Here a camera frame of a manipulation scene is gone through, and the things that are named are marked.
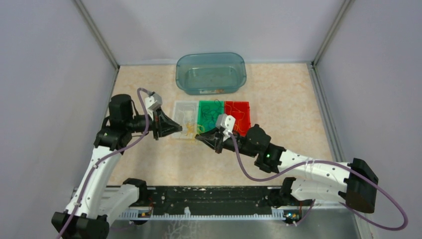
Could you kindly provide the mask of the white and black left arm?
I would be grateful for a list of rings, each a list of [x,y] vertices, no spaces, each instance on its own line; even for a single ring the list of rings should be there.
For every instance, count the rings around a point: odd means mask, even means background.
[[[153,209],[147,184],[140,179],[126,179],[117,192],[103,199],[110,176],[126,150],[149,132],[158,140],[182,131],[182,126],[161,109],[161,97],[146,93],[148,96],[140,99],[142,115],[130,95],[111,98],[84,177],[64,211],[55,212],[51,219],[59,239],[105,239],[114,221],[130,206],[146,204]]]

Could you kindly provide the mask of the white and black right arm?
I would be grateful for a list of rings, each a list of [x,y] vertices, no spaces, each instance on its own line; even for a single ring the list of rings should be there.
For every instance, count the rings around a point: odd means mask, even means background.
[[[317,199],[341,202],[362,213],[375,211],[379,179],[366,161],[354,158],[351,163],[335,163],[300,155],[271,143],[271,136],[258,124],[245,136],[237,132],[233,136],[214,128],[195,139],[216,153],[227,149],[253,157],[254,165],[264,172],[283,173],[286,178],[280,198],[286,205]]]

